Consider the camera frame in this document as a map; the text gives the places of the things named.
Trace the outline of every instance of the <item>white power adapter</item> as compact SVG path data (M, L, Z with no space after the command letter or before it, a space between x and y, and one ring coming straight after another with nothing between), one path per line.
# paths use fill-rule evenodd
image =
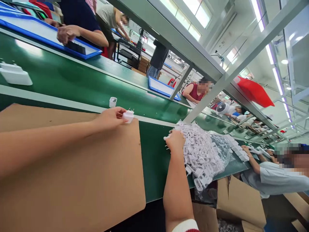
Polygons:
M28 73L16 64L0 63L0 73L9 84L32 85Z
M128 120L126 123L131 123L134 118L134 111L128 110L124 112L122 118Z

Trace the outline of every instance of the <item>blue-framed tray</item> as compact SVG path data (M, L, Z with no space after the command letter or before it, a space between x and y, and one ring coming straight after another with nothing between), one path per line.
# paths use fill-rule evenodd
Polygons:
M71 50L57 40L57 28L31 15L23 14L21 12L0 9L0 25L6 26L12 30L18 31L24 35L69 52L85 60L99 55L102 52L100 49L79 39L74 39L74 43L85 47L86 55Z
M162 94L164 96L170 97L171 94L174 91L173 87L170 87L169 85L164 84L163 82L158 81L157 79L154 79L151 76L149 76L148 80L149 80L149 89L151 89L151 90L153 90L155 92L158 92L158 93L160 93L160 94ZM176 101L180 101L179 95L176 94L174 99Z

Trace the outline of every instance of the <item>plastic bag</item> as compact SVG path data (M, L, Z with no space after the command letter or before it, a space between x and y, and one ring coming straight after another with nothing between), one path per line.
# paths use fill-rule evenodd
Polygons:
M175 129L181 130L186 138L183 147L186 171L193 173L196 190L202 193L213 177L222 173L229 163L232 153L229 143L222 135L213 131L209 133L196 122L184 123L180 120Z

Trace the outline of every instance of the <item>red plastic bag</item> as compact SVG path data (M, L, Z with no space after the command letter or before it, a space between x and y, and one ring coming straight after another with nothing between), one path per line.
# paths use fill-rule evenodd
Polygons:
M264 88L258 83L242 78L240 76L236 77L234 81L238 84L241 90L246 94L248 99L251 101L263 106L275 106L271 101Z

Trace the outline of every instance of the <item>ceiling light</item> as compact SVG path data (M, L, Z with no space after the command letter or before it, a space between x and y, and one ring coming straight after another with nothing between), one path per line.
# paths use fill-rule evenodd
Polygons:
M280 85L280 81L279 81L279 77L278 77L276 68L273 68L273 73L275 75L275 79L276 79L276 82L277 82L279 93L280 93L280 95L283 95L282 88L281 88L281 85Z
M273 55L271 54L269 44L265 48L266 48L266 52L267 52L270 64L274 64L274 59L273 59Z
M258 23L258 27L260 28L260 31L262 32L264 30L264 25L263 25L263 22L261 20L261 13L260 13L260 10L258 8L258 2L257 0L251 0L252 2L252 6L253 6L253 10L254 10L254 13L255 13L255 17L257 18L257 21L259 22Z
M286 110L286 112L288 112L286 104L283 104L283 106L284 106L284 109Z
M293 39L294 36L295 36L295 33L291 34L289 37L289 40Z

